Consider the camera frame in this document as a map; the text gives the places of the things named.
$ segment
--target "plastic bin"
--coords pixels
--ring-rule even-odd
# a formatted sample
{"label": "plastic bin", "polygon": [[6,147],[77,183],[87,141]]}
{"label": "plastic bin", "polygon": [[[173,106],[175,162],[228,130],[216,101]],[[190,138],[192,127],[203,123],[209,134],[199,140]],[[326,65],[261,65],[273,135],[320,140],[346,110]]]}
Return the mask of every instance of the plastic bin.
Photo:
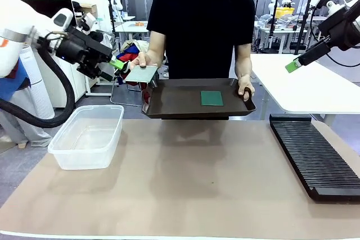
{"label": "plastic bin", "polygon": [[110,165],[122,130],[124,107],[82,106],[48,146],[64,170],[103,169]]}

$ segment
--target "yellow box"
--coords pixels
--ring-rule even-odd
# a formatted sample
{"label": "yellow box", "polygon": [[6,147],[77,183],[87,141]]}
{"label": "yellow box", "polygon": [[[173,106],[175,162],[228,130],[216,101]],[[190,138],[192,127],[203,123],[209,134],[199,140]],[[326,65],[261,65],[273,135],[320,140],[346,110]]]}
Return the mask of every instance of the yellow box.
{"label": "yellow box", "polygon": [[295,11],[294,8],[286,8],[286,7],[277,8],[275,13],[275,18],[279,19],[286,14],[293,14],[294,11]]}

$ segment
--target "person's hand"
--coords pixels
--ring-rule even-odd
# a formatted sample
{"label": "person's hand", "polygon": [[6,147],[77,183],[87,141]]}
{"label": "person's hand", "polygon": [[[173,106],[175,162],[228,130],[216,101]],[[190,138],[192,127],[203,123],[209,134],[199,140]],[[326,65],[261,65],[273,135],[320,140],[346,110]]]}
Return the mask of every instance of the person's hand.
{"label": "person's hand", "polygon": [[244,101],[248,101],[249,99],[249,93],[245,92],[245,88],[248,87],[251,90],[251,95],[253,96],[255,93],[255,88],[251,84],[250,81],[250,74],[246,74],[240,78],[238,81],[238,94],[241,96],[244,96]]}
{"label": "person's hand", "polygon": [[151,61],[150,56],[146,53],[140,52],[138,57],[135,58],[130,63],[130,70],[133,70],[136,66],[145,67],[145,66],[158,66]]}

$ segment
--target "blue cloth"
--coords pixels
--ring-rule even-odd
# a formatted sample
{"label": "blue cloth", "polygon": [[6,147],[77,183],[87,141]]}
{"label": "blue cloth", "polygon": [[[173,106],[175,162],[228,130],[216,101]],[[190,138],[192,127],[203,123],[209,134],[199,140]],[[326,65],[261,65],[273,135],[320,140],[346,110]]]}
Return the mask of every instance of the blue cloth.
{"label": "blue cloth", "polygon": [[0,98],[9,101],[12,95],[17,91],[25,78],[29,78],[26,70],[19,59],[19,65],[14,79],[0,78]]}
{"label": "blue cloth", "polygon": [[135,44],[131,45],[129,48],[127,48],[123,53],[117,55],[117,59],[121,58],[121,56],[126,55],[127,53],[140,53],[139,49],[136,47]]}

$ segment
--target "green square pad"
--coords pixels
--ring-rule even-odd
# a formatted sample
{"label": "green square pad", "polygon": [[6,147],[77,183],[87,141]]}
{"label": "green square pad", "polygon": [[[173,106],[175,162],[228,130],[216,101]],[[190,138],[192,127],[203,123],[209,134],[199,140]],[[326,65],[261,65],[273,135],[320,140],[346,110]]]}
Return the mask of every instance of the green square pad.
{"label": "green square pad", "polygon": [[224,106],[220,91],[201,91],[202,106]]}

